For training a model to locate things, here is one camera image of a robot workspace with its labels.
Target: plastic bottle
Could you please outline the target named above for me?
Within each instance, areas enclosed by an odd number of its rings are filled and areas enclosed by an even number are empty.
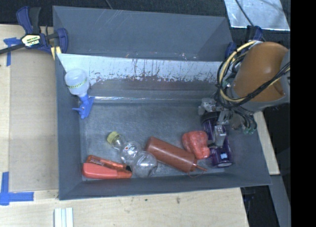
[[[69,70],[65,75],[65,82],[70,93],[77,95],[82,101],[80,107],[73,110],[78,111],[81,119],[86,118],[94,101],[94,97],[89,97],[87,93],[90,83],[86,72],[82,69]]]
[[[133,174],[140,178],[150,177],[158,167],[156,158],[149,152],[144,151],[136,141],[126,141],[116,131],[111,132],[107,141],[117,149],[124,164],[129,165]]]

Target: clamp handle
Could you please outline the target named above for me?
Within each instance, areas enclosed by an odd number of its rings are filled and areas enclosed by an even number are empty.
[[[39,34],[40,7],[24,6],[16,12],[16,18],[25,31],[25,34]]]

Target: blue clamp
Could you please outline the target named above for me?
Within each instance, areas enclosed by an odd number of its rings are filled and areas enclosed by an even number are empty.
[[[25,35],[17,39],[7,38],[8,48],[1,49],[0,54],[8,53],[7,66],[11,64],[11,51],[20,48],[37,49],[51,54],[52,45],[49,40],[59,38],[59,47],[62,53],[66,53],[68,48],[68,34],[66,29],[59,28],[55,33],[48,35],[40,32],[39,22],[40,7],[22,7],[16,12],[16,17],[20,26],[23,27]]]
[[[18,38],[5,38],[3,40],[3,42],[8,46],[12,46],[12,45],[17,45],[17,44],[21,44],[22,41]],[[11,52],[8,52],[7,56],[6,56],[6,66],[10,66],[11,65]]]
[[[88,117],[90,110],[92,108],[92,104],[94,101],[94,96],[89,97],[88,94],[86,94],[83,97],[80,97],[80,100],[82,101],[82,104],[80,105],[79,108],[73,108],[74,111],[78,111],[81,119],[84,119]]]
[[[33,201],[34,192],[9,192],[9,172],[2,173],[0,205],[7,206],[14,201]]]

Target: yellow bottle cap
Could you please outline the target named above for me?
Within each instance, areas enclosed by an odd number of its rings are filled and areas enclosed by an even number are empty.
[[[119,138],[119,133],[116,132],[116,131],[112,131],[112,132],[108,135],[107,141],[108,141],[110,144],[113,144],[118,138]]]

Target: wooden table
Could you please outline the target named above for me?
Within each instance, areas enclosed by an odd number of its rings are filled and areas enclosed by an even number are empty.
[[[0,25],[0,48],[6,47],[3,43],[4,38],[20,38],[23,35],[24,30],[18,25]],[[37,67],[38,59],[45,61],[41,70]],[[30,82],[31,85],[28,84],[28,88],[33,89],[33,92],[25,89],[21,92],[13,91],[19,87],[19,81],[16,78],[19,71],[14,67],[17,63],[24,63],[23,61],[27,61],[29,64],[34,63],[32,68],[37,70],[30,73],[30,67],[26,67],[27,70],[24,75],[21,75],[20,80],[21,84]],[[8,206],[0,206],[1,227],[54,226],[53,213],[56,208],[72,208],[75,227],[249,226],[239,188],[59,201],[56,179],[45,178],[47,174],[57,170],[57,146],[50,146],[50,151],[45,150],[47,142],[45,138],[42,138],[42,144],[38,147],[38,134],[51,133],[55,129],[52,118],[56,114],[50,113],[55,111],[55,106],[52,105],[55,100],[49,101],[51,96],[45,95],[47,89],[41,89],[43,85],[46,88],[47,86],[53,88],[54,83],[51,85],[44,82],[51,80],[45,75],[50,75],[50,77],[54,75],[54,71],[50,74],[47,71],[54,70],[53,65],[51,55],[36,50],[20,49],[12,52],[10,67],[6,66],[6,54],[0,55],[0,101],[2,105],[0,112],[0,175],[2,172],[9,171],[15,181],[15,184],[11,184],[10,187],[23,188],[25,186],[29,188],[26,190],[35,191],[34,201],[11,202]],[[15,73],[14,79],[11,78],[13,72]],[[28,109],[29,105],[36,103],[38,97],[46,98],[47,102]],[[31,125],[29,125],[25,120],[30,118],[19,116],[17,112],[23,112],[24,116],[27,116],[28,112],[33,112],[31,116],[34,120],[33,123],[30,122]],[[269,173],[277,175],[279,169],[262,112],[256,113],[255,118]],[[36,146],[33,146],[32,140],[30,140],[33,135],[37,137],[37,142],[34,141]],[[19,147],[18,144],[21,144],[17,140],[19,137],[28,140],[28,147]],[[26,160],[32,158],[32,161],[17,164],[18,160],[13,155],[14,152]],[[46,158],[50,158],[50,163],[42,164],[40,159],[43,154]],[[12,169],[16,170],[16,167],[23,169],[20,179],[13,174],[15,171],[13,172]]]

